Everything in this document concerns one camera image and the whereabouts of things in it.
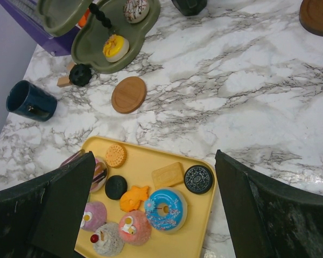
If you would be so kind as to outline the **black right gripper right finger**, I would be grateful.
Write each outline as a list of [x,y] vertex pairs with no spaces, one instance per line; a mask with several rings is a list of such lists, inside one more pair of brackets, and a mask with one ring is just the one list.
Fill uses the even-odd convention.
[[323,196],[218,150],[216,178],[236,257],[323,257]]

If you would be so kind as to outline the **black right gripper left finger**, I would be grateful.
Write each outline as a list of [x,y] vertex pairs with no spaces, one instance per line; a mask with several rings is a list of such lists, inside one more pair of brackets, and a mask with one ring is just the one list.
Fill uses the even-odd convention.
[[88,152],[0,191],[0,257],[73,257],[95,170]]

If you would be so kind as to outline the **metal serving tongs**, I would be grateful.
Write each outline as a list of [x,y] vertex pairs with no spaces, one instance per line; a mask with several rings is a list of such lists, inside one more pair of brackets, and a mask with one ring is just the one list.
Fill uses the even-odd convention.
[[70,163],[71,161],[79,158],[80,156],[82,156],[85,153],[84,149],[79,150],[78,152],[76,152],[75,154],[73,154],[71,157],[69,157],[67,160],[65,160],[60,166],[64,166],[67,163]]

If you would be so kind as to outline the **yellow frosted donut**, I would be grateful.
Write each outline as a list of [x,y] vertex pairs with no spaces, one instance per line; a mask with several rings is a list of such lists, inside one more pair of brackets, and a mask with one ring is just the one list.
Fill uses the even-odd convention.
[[103,46],[103,55],[108,62],[122,59],[129,51],[129,41],[121,35],[113,34]]

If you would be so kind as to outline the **white sprinkled donut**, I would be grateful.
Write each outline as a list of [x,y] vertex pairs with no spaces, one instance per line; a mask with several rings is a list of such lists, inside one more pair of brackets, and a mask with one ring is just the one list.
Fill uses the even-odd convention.
[[126,1],[123,13],[128,23],[136,24],[146,18],[150,10],[147,0],[128,0]]

